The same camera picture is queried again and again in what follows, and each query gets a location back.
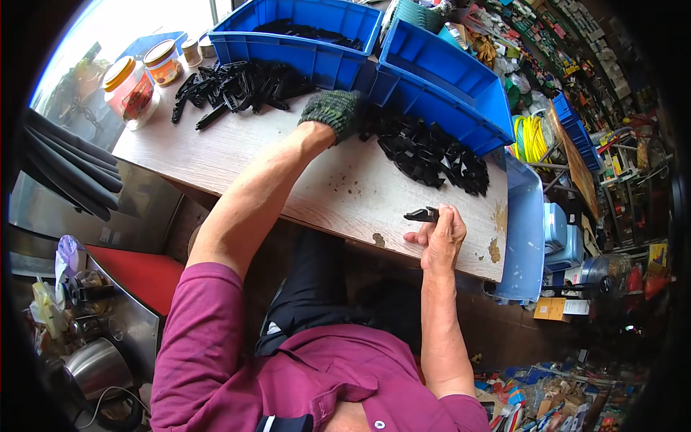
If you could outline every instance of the hand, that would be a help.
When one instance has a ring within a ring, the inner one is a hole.
[[[455,269],[458,251],[466,238],[466,224],[456,206],[440,204],[437,209],[437,223],[425,222],[418,232],[409,232],[403,238],[426,248],[420,258],[422,270],[443,274]]]
[[[298,124],[310,120],[327,124],[336,133],[338,144],[357,130],[363,105],[363,95],[358,91],[323,91],[307,101]]]

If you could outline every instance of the green knit glove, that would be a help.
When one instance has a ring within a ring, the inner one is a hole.
[[[357,130],[363,105],[358,91],[324,91],[310,98],[298,124],[310,120],[327,124],[336,132],[338,144]]]

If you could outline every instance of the pile of black plastic parts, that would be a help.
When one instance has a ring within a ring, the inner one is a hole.
[[[288,64],[253,60],[220,65],[216,61],[213,66],[199,66],[199,73],[190,75],[180,87],[171,121],[180,121],[187,101],[197,108],[208,101],[214,108],[197,123],[196,129],[201,130],[222,114],[250,106],[255,114],[264,104],[287,111],[290,105],[286,100],[314,89],[315,85]]]
[[[362,51],[362,42],[358,38],[355,38],[354,40],[348,39],[339,32],[332,32],[329,30],[324,30],[323,28],[305,26],[303,24],[291,24],[290,20],[290,18],[277,19],[276,21],[271,21],[270,23],[255,27],[253,32],[305,37],[307,39],[329,42],[330,44],[336,44],[345,46],[346,48]]]
[[[486,196],[489,175],[485,161],[437,124],[429,127],[421,118],[402,115],[391,109],[368,107],[360,129],[360,140],[379,137],[386,157],[408,177],[439,189],[444,179],[468,194]]]

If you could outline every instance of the magenta shirt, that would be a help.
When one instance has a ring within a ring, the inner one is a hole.
[[[356,324],[304,330],[272,357],[241,357],[242,281],[200,263],[180,277],[156,359],[154,431],[254,432],[263,415],[312,414],[320,431],[337,400],[361,402],[371,431],[489,431],[471,396],[438,400],[410,348]]]

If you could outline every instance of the worn table surface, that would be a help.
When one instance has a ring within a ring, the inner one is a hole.
[[[158,89],[160,103],[146,125],[125,130],[113,155],[211,194],[221,195],[266,144],[287,136],[296,126],[309,95],[290,101],[290,111],[265,107],[225,114],[204,131],[194,130],[206,105],[188,103],[178,124],[170,121],[174,95],[183,79]],[[344,238],[376,244],[419,257],[422,249],[403,240],[420,224],[403,219],[407,212],[439,203],[458,207],[468,235],[456,268],[500,281],[507,227],[507,175],[489,158],[487,197],[474,197],[446,182],[440,190],[400,172],[379,148],[376,138],[357,136],[326,150],[298,179],[281,216]]]

